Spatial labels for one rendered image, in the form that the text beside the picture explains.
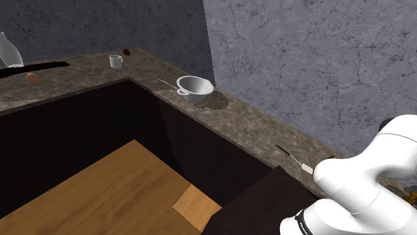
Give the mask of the clear glass bottle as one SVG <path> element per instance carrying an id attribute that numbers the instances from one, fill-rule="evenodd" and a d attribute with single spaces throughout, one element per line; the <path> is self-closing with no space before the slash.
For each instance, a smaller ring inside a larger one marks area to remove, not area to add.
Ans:
<path id="1" fill-rule="evenodd" d="M 0 31 L 0 58 L 7 67 L 23 67 L 23 60 L 20 52 Z"/>

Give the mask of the small yellow object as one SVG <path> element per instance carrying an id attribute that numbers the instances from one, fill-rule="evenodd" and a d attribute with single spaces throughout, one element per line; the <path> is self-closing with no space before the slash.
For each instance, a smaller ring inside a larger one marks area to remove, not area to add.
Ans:
<path id="1" fill-rule="evenodd" d="M 402 197 L 405 201 L 407 201 L 409 204 L 414 205 L 417 200 L 417 192 L 414 192 L 412 190 L 409 191 L 408 196 Z"/>

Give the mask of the white colander bowl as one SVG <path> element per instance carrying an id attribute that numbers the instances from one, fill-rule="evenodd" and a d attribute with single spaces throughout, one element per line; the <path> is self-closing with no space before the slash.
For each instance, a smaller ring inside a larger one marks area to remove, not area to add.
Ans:
<path id="1" fill-rule="evenodd" d="M 176 84 L 177 94 L 194 103 L 203 101 L 214 91 L 214 86 L 209 80 L 192 75 L 179 77 Z"/>

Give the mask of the thin silver utensil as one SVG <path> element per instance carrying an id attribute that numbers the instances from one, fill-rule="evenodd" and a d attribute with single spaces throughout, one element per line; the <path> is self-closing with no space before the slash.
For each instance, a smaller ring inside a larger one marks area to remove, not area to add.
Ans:
<path id="1" fill-rule="evenodd" d="M 168 82 L 162 80 L 162 79 L 158 79 L 159 81 L 161 81 L 162 83 L 165 83 L 166 85 L 169 85 L 170 87 L 172 87 L 173 89 L 178 89 L 176 86 L 169 84 Z"/>

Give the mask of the white mug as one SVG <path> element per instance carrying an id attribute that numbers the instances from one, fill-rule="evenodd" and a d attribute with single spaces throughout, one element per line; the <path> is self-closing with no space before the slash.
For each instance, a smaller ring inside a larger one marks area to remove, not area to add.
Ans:
<path id="1" fill-rule="evenodd" d="M 123 66 L 123 57 L 121 55 L 109 56 L 110 67 L 113 69 L 121 69 Z"/>

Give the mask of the dark robot stand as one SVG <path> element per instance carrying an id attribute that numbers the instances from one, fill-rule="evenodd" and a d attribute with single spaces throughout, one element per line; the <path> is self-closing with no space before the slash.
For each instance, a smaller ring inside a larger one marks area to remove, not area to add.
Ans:
<path id="1" fill-rule="evenodd" d="M 282 219 L 318 199 L 278 166 L 211 216 L 201 235 L 280 235 Z"/>

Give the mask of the dark kitchen counter cabinet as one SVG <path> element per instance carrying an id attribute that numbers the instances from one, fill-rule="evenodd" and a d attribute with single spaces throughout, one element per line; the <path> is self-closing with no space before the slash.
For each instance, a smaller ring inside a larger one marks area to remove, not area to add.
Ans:
<path id="1" fill-rule="evenodd" d="M 271 171 L 125 80 L 0 116 L 0 218 L 133 140 L 221 206 Z"/>

